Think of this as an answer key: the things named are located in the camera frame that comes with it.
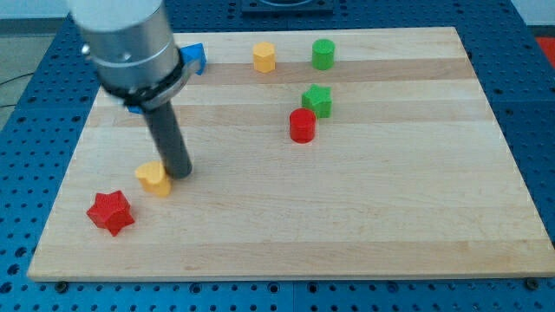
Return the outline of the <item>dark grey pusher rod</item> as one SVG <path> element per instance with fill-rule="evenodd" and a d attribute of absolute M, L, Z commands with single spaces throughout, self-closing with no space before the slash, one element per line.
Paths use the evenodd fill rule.
<path fill-rule="evenodd" d="M 171 102 L 146 111 L 143 116 L 167 175 L 173 179 L 189 176 L 193 165 Z"/>

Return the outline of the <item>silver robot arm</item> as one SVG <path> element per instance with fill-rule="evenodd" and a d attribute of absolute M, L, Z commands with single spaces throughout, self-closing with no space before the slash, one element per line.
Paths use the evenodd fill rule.
<path fill-rule="evenodd" d="M 171 100 L 203 72 L 203 47 L 183 54 L 163 0 L 69 0 L 68 7 L 101 86 L 141 111 L 167 174 L 187 177 L 193 165 Z"/>

